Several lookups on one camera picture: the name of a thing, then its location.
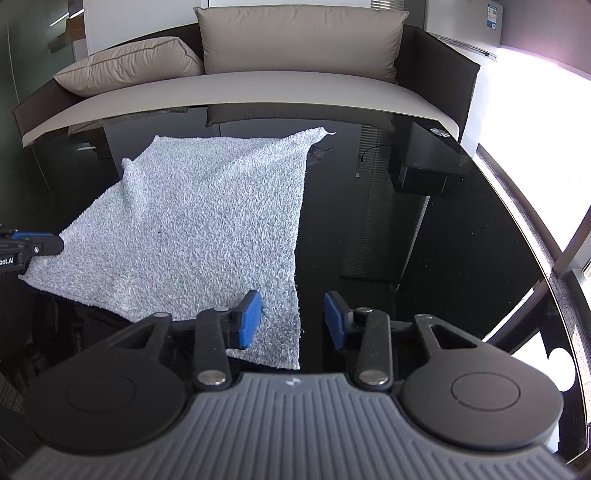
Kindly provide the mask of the dark sofa with beige seat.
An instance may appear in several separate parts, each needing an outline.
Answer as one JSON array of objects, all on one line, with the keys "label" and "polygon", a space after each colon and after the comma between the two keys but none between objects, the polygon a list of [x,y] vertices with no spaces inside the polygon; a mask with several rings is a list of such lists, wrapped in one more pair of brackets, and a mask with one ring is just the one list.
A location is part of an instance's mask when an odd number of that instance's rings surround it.
[{"label": "dark sofa with beige seat", "polygon": [[[190,24],[151,32],[113,45],[171,36],[204,64],[197,16]],[[230,72],[175,78],[88,98],[53,77],[13,111],[24,145],[77,124],[109,117],[230,104],[310,104],[410,115],[439,122],[455,138],[464,135],[479,66],[436,36],[405,21],[393,83],[342,74],[297,71]]]}]

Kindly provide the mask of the large beige back cushion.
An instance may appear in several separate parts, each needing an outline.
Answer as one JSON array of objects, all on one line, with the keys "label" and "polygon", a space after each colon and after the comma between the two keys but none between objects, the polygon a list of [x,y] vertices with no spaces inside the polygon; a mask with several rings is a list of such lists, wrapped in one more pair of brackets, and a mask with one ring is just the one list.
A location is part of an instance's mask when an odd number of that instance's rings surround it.
[{"label": "large beige back cushion", "polygon": [[396,81],[409,15],[322,5],[196,8],[208,74],[297,71]]}]

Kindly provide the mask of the silver mini fridge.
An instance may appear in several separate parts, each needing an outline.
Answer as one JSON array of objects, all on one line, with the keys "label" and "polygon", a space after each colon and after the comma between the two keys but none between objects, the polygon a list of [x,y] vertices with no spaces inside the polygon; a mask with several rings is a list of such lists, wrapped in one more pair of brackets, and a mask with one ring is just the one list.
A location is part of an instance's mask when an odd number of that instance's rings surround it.
[{"label": "silver mini fridge", "polygon": [[498,1],[429,0],[425,30],[450,45],[495,59],[504,7]]}]

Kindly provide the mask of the grey fluffy towel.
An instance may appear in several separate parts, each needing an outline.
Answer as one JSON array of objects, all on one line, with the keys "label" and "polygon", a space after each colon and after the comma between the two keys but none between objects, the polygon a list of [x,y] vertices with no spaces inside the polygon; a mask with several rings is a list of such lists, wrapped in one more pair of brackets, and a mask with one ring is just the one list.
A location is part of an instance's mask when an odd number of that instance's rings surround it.
[{"label": "grey fluffy towel", "polygon": [[297,369],[294,250],[308,151],[324,138],[321,127],[284,138],[155,137],[62,231],[63,251],[34,258],[23,279],[131,322],[160,311],[191,319],[256,290],[262,320],[229,355]]}]

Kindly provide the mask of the small beige side cushion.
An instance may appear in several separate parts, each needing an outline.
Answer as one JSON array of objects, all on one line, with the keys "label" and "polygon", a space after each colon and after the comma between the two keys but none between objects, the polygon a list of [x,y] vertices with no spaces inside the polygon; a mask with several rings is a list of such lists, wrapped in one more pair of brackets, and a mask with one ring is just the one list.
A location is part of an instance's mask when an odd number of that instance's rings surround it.
[{"label": "small beige side cushion", "polygon": [[180,38],[164,36],[97,52],[53,75],[67,91],[88,98],[168,79],[204,75],[204,64]]}]

